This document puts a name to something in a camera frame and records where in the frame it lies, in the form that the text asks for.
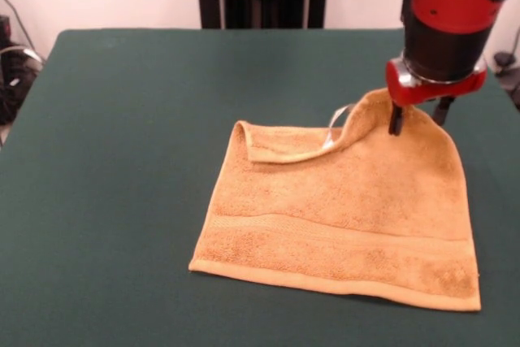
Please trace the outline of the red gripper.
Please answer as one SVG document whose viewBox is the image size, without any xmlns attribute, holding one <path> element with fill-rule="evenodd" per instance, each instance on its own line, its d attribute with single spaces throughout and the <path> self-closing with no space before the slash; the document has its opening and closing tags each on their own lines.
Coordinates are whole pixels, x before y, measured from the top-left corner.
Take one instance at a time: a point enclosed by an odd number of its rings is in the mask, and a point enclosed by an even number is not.
<svg viewBox="0 0 520 347">
<path fill-rule="evenodd" d="M 483 87 L 487 76 L 487 64 L 481 58 L 471 74 L 456 82 L 444 83 L 422 80 L 414 76 L 406 67 L 403 58 L 394 58 L 386 65 L 386 82 L 388 92 L 393 100 L 388 133 L 400 136 L 404 123 L 405 106 L 418 105 L 440 98 L 432 115 L 439 126 L 443 126 L 455 98 L 474 93 Z"/>
</svg>

